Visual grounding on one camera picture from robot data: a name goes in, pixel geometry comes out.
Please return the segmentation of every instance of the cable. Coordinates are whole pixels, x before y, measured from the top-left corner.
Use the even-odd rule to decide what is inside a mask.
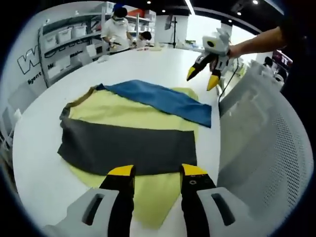
[[[236,70],[234,71],[232,77],[229,79],[229,81],[228,81],[227,85],[225,86],[224,90],[222,91],[222,93],[221,93],[220,96],[218,97],[218,107],[219,107],[219,102],[220,102],[220,99],[221,99],[222,95],[224,94],[224,92],[225,92],[226,88],[228,87],[229,83],[231,82],[231,80],[232,80],[233,77],[235,76],[235,74],[236,74],[238,68],[239,68],[239,61],[238,61],[238,58],[237,58],[237,68],[236,68]]]

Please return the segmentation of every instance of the white table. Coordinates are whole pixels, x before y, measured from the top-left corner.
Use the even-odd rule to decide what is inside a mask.
[[[39,227],[55,225],[65,218],[67,207],[88,190],[57,154],[62,137],[59,116],[68,102],[100,83],[140,79],[165,87],[192,88],[201,103],[212,106],[212,128],[199,126],[196,150],[198,166],[206,169],[217,183],[220,122],[216,89],[206,91],[208,68],[186,82],[187,72],[198,55],[181,49],[133,50],[113,55],[107,62],[94,62],[67,75],[30,105],[15,127],[13,167],[21,201]],[[133,219],[131,236],[185,236],[180,204],[181,197],[158,231],[143,230]]]

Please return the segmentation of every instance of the dark gray cloth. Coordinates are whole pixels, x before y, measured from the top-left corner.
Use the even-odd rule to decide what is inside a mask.
[[[136,175],[179,172],[197,165],[193,131],[155,130],[89,123],[64,118],[61,157],[88,173],[106,175],[133,164]]]

